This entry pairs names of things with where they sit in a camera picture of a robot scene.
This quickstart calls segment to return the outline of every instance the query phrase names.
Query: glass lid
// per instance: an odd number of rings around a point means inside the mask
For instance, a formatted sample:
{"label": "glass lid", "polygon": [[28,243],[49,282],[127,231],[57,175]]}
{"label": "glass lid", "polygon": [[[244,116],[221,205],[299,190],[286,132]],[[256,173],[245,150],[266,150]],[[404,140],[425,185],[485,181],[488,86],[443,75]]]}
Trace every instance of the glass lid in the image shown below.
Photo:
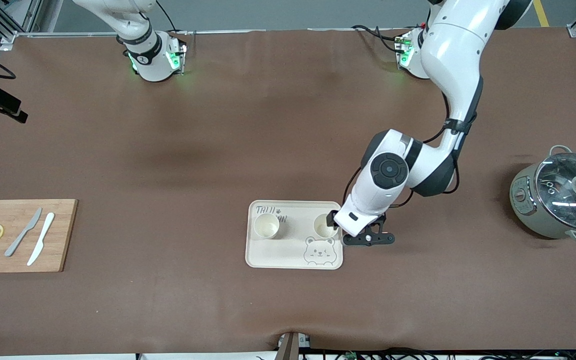
{"label": "glass lid", "polygon": [[535,172],[537,197],[558,221],[576,229],[576,153],[557,153]]}

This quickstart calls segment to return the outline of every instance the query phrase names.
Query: white cup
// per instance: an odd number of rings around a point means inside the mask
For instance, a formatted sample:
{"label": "white cup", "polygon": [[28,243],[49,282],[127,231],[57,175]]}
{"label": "white cup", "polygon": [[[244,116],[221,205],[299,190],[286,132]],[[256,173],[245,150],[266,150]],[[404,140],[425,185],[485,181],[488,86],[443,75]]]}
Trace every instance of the white cup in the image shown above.
{"label": "white cup", "polygon": [[263,239],[272,239],[279,232],[279,219],[274,214],[261,214],[254,219],[254,232]]}
{"label": "white cup", "polygon": [[315,229],[315,233],[322,237],[323,239],[329,239],[334,237],[339,231],[339,228],[335,230],[334,227],[328,226],[327,218],[328,214],[321,214],[315,218],[315,222],[313,223],[313,227]]}

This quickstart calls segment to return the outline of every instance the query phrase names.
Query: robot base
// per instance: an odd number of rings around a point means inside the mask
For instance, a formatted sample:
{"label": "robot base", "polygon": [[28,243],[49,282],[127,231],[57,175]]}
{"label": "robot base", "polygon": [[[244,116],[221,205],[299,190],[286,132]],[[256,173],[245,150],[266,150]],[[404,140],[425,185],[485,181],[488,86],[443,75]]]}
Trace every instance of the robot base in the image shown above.
{"label": "robot base", "polygon": [[167,32],[156,31],[160,36],[161,50],[153,57],[150,64],[141,64],[132,60],[132,68],[148,82],[161,82],[176,72],[183,73],[186,63],[186,45],[180,45],[179,39]]}
{"label": "robot base", "polygon": [[421,66],[421,46],[419,46],[419,34],[425,29],[416,27],[401,36],[395,41],[395,48],[403,50],[403,54],[397,54],[397,64],[406,69],[412,76],[420,79],[430,79]]}

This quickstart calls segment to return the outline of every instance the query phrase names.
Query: table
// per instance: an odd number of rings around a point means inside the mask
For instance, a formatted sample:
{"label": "table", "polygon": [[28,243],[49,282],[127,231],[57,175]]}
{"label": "table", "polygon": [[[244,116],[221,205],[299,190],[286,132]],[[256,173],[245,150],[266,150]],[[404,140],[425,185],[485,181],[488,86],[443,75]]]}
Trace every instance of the table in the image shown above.
{"label": "table", "polygon": [[256,199],[341,201],[372,136],[427,139],[445,117],[429,80],[351,31],[188,38],[187,72],[135,76],[113,38],[18,38],[0,85],[0,199],[72,198],[62,273],[0,274],[0,355],[313,347],[576,349],[576,242],[523,227],[514,175],[576,151],[576,39],[495,32],[455,194],[389,210],[391,246],[335,271],[244,260]]}

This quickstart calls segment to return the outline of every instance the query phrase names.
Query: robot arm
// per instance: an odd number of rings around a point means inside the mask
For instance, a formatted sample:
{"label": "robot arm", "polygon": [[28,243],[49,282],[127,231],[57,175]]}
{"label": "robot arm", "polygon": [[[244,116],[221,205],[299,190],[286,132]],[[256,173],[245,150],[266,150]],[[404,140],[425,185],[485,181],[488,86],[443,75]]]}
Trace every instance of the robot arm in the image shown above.
{"label": "robot arm", "polygon": [[183,71],[186,44],[164,31],[155,31],[144,16],[152,0],[73,0],[95,14],[117,32],[128,49],[132,67],[144,80],[160,82]]}
{"label": "robot arm", "polygon": [[437,147],[430,146],[397,130],[386,130],[373,137],[361,160],[361,173],[333,217],[334,223],[351,237],[370,228],[404,187],[428,197],[441,194],[450,186],[464,140],[477,116],[483,88],[480,76],[483,49],[509,3],[514,3],[515,14],[517,3],[527,9],[531,1],[432,3],[429,24],[407,37],[412,41],[408,40],[409,48],[399,55],[398,61],[413,75],[430,78],[445,94],[449,112],[441,142]]}

